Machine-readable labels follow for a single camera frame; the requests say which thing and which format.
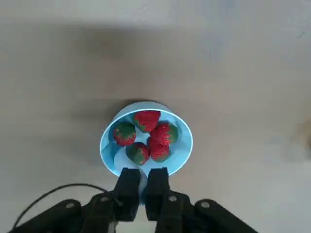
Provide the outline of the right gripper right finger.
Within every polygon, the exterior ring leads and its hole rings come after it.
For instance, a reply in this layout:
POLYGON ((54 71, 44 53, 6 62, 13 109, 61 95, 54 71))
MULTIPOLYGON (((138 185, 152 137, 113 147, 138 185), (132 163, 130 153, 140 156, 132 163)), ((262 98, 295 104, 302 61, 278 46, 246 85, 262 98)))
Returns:
POLYGON ((156 233, 255 233, 252 227, 219 203, 172 191, 167 168, 151 169, 145 188, 145 209, 156 233))

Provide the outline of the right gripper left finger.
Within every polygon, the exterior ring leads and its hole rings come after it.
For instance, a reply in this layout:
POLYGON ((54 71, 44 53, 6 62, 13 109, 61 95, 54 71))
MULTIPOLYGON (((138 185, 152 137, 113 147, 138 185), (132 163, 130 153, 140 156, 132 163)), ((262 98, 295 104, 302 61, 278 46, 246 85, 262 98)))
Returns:
POLYGON ((114 233, 119 222, 134 221, 138 206, 140 172, 124 168, 112 191, 100 187, 86 205, 63 200, 19 225, 13 233, 114 233))

